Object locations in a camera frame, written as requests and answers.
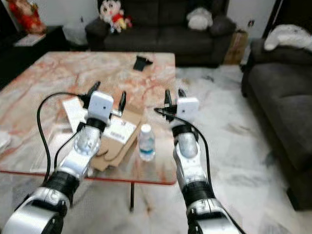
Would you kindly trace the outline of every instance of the black cable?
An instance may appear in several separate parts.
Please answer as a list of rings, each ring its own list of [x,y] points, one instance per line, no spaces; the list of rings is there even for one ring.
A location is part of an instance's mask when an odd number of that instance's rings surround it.
[[[37,109],[37,125],[38,125],[38,129],[39,129],[39,133],[40,133],[40,136],[41,136],[41,139],[42,139],[42,142],[43,142],[43,145],[44,145],[44,149],[45,149],[45,152],[47,154],[47,171],[45,173],[45,176],[44,176],[44,180],[43,182],[45,183],[47,180],[48,180],[48,177],[49,177],[49,174],[50,174],[50,169],[51,169],[51,157],[50,157],[50,151],[49,151],[49,147],[48,147],[48,144],[46,142],[46,139],[44,137],[44,134],[43,134],[43,130],[42,130],[42,126],[41,126],[41,120],[40,120],[40,113],[41,113],[41,108],[42,106],[44,105],[44,103],[51,97],[53,96],[57,96],[57,95],[72,95],[72,96],[77,96],[77,97],[81,97],[81,95],[78,95],[78,94],[73,94],[73,93],[68,93],[68,92],[57,92],[57,93],[54,93],[54,94],[51,94],[49,96],[47,96],[39,105],[38,109]]]
[[[205,151],[206,151],[206,161],[207,161],[207,177],[208,177],[208,182],[209,182],[209,186],[210,189],[213,193],[213,196],[215,196],[212,184],[211,184],[211,175],[210,175],[210,160],[209,160],[209,149],[208,149],[208,143],[204,137],[204,135],[194,126],[192,125],[190,122],[181,119],[179,117],[176,117],[174,115],[171,115],[169,113],[166,113],[162,108],[154,108],[154,111],[157,112],[158,114],[161,114],[163,116],[167,116],[167,117],[172,117],[175,118],[185,124],[190,125],[192,128],[194,128],[195,131],[197,131],[200,135],[200,137],[202,138],[204,144],[205,144]],[[227,215],[229,216],[229,218],[231,219],[231,221],[233,222],[233,224],[236,226],[236,228],[242,233],[242,234],[246,234],[245,231],[238,225],[238,223],[232,218],[232,216],[229,214],[229,212],[224,208],[224,211],[227,213]]]
[[[59,152],[62,150],[62,148],[68,143],[70,142],[78,133],[79,131],[75,132],[57,151],[57,153],[55,154],[55,158],[54,158],[54,171],[56,170],[57,166],[58,166],[58,156],[59,156]]]

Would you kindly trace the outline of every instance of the white paper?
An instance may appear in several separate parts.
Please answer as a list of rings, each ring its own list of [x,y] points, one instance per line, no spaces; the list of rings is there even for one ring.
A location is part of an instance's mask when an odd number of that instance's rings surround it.
[[[111,125],[104,130],[104,136],[125,144],[137,126],[118,117],[111,118]]]
[[[82,108],[78,97],[63,101],[63,107],[67,114],[70,126],[72,127],[73,133],[75,133],[79,123],[86,122],[84,117],[88,111]]]
[[[28,34],[27,36],[16,42],[15,46],[33,46],[41,41],[43,38],[45,38],[45,35]]]

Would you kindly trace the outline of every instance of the white plush toy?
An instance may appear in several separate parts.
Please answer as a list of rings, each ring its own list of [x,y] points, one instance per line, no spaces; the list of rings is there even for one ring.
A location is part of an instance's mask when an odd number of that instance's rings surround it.
[[[204,31],[213,24],[212,14],[203,7],[199,7],[190,12],[186,19],[191,29]]]
[[[278,45],[312,51],[312,37],[310,33],[296,25],[279,25],[269,34],[264,49],[271,51]]]

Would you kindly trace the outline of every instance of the sofa armrest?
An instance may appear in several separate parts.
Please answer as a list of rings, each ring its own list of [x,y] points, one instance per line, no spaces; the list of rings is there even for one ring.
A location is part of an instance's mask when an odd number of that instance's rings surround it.
[[[251,43],[251,56],[254,63],[288,63],[288,64],[312,64],[312,53],[304,49],[289,46],[278,46],[272,51],[264,50],[265,39],[257,39]]]
[[[86,26],[85,31],[89,35],[105,38],[108,35],[109,27],[109,24],[98,17]]]
[[[209,29],[213,37],[219,37],[232,34],[236,29],[236,24],[226,16],[216,16],[214,23]]]
[[[103,51],[105,49],[104,39],[109,34],[110,25],[104,23],[99,17],[85,27],[87,40],[92,51]]]

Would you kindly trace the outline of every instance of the red table edge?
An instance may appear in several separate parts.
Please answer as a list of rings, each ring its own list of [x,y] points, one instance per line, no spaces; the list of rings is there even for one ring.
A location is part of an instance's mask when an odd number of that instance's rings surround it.
[[[41,174],[41,173],[12,172],[12,171],[5,171],[5,170],[0,170],[0,173],[19,175],[19,176],[40,176],[40,177],[44,176],[44,174]],[[174,185],[176,183],[176,180],[174,182],[152,182],[152,181],[148,182],[148,181],[142,181],[142,180],[126,180],[126,179],[96,178],[96,177],[94,178],[88,177],[85,179],[94,180],[94,181],[127,182],[127,183],[155,184],[155,185]]]

